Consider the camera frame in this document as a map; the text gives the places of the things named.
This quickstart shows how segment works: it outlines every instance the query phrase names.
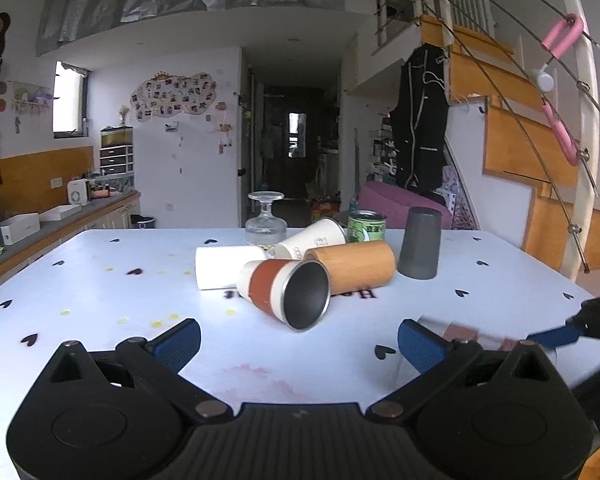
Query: pink sofa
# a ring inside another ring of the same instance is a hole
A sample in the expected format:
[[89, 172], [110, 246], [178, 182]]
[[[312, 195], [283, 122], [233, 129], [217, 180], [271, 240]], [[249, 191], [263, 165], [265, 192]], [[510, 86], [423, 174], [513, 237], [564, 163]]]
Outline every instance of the pink sofa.
[[386, 215], [387, 229], [404, 229], [411, 207], [430, 207], [442, 213], [442, 228], [451, 229], [451, 213], [433, 200], [384, 182], [365, 182], [358, 196], [358, 209]]

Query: white table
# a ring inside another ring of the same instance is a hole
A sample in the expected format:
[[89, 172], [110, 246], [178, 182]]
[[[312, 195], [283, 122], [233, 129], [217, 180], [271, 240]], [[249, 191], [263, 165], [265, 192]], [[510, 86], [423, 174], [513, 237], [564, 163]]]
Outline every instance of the white table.
[[[198, 290], [194, 253], [210, 238], [244, 244], [240, 229], [91, 230], [0, 286], [0, 480], [17, 478], [4, 443], [10, 420], [62, 341], [113, 349], [124, 338], [151, 339], [193, 317], [202, 347], [181, 375], [234, 412], [248, 400], [357, 401], [365, 410], [416, 376], [399, 352], [384, 360], [374, 354], [376, 345], [397, 350], [405, 318], [425, 315], [523, 338], [562, 325], [590, 298], [494, 235], [445, 231], [435, 279], [396, 273], [375, 298], [332, 298], [317, 326], [295, 333], [235, 293]], [[386, 239], [397, 253], [402, 231], [390, 230]], [[127, 274], [133, 269], [142, 273]], [[20, 342], [33, 334], [33, 345]], [[600, 341], [581, 338], [558, 350], [557, 368], [568, 384], [599, 367]]]

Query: orange and white cup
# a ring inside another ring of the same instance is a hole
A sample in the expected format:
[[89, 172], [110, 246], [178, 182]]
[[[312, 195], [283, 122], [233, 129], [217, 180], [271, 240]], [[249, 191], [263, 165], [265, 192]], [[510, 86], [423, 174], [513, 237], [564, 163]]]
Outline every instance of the orange and white cup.
[[282, 260], [302, 260], [309, 249], [340, 245], [346, 241], [340, 224], [333, 218], [325, 217], [275, 245], [273, 253]]
[[254, 260], [266, 260], [264, 250], [256, 245], [198, 247], [196, 282], [200, 290], [234, 288], [242, 266]]
[[317, 260], [249, 262], [238, 276], [240, 295], [296, 332], [314, 326], [324, 315], [331, 280]]

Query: green tin can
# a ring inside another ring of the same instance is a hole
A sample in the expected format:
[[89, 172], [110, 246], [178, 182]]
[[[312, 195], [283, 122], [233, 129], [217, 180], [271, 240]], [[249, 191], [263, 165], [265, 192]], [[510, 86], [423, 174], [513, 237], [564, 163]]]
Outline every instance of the green tin can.
[[349, 242], [384, 240], [386, 216], [375, 211], [352, 211], [347, 229]]

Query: gray cup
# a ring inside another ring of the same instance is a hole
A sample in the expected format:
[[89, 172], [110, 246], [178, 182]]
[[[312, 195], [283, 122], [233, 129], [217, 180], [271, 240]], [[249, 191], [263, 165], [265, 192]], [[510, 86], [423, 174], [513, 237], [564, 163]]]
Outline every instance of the gray cup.
[[407, 216], [398, 272], [415, 280], [430, 280], [438, 273], [442, 213], [429, 207], [412, 207]]

